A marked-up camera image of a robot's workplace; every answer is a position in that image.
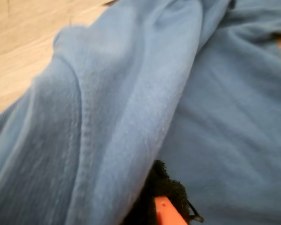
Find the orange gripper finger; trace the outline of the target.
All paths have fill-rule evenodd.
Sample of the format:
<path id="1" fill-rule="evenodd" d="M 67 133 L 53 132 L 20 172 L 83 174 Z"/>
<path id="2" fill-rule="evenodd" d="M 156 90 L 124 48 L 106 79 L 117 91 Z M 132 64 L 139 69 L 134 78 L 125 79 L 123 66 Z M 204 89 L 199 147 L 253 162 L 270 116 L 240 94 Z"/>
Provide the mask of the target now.
<path id="1" fill-rule="evenodd" d="M 188 225 L 190 210 L 184 186 L 170 179 L 162 161 L 151 167 L 125 225 Z"/>

